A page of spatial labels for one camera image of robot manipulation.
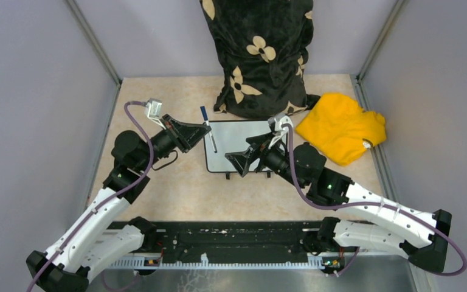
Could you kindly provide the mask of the small whiteboard black frame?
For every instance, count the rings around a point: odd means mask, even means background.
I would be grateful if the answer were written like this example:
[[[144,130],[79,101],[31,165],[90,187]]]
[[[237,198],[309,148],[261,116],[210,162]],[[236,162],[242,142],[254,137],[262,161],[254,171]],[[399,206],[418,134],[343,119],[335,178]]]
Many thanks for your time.
[[[224,155],[230,152],[245,151],[249,147],[245,141],[247,137],[271,133],[268,122],[262,120],[212,121],[210,126],[214,140],[206,138],[204,141],[206,167],[210,173],[225,173],[226,178],[238,173]],[[258,162],[259,160],[256,159],[251,164],[249,173],[256,173],[255,168]],[[291,168],[283,173],[275,173],[269,169],[264,169],[259,173],[266,173],[268,176],[274,173],[288,181],[292,180]]]

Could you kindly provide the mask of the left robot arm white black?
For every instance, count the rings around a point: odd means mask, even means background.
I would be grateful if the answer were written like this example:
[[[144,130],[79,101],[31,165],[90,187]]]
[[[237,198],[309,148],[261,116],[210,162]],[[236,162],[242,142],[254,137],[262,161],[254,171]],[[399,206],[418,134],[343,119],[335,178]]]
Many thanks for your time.
[[[94,201],[77,221],[44,252],[33,251],[26,264],[31,287],[44,291],[85,291],[104,269],[126,254],[159,247],[157,227],[136,217],[116,235],[98,242],[116,216],[129,208],[150,181],[154,163],[173,151],[189,152],[210,131],[206,124],[180,122],[166,114],[162,129],[149,138],[144,131],[121,132],[111,151],[114,168]]]

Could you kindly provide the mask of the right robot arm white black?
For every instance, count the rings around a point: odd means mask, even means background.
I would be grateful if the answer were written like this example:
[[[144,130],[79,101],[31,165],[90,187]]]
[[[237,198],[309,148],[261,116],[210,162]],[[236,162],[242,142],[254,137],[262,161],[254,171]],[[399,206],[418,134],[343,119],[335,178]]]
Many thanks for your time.
[[[310,143],[285,150],[278,141],[270,146],[271,133],[247,138],[245,151],[230,152],[225,158],[245,176],[254,161],[258,169],[268,168],[292,184],[310,206],[363,218],[353,223],[329,217],[318,232],[326,251],[337,247],[361,247],[386,251],[407,259],[430,273],[445,269],[452,215],[439,209],[424,212],[378,195],[352,178],[326,168],[326,157]]]

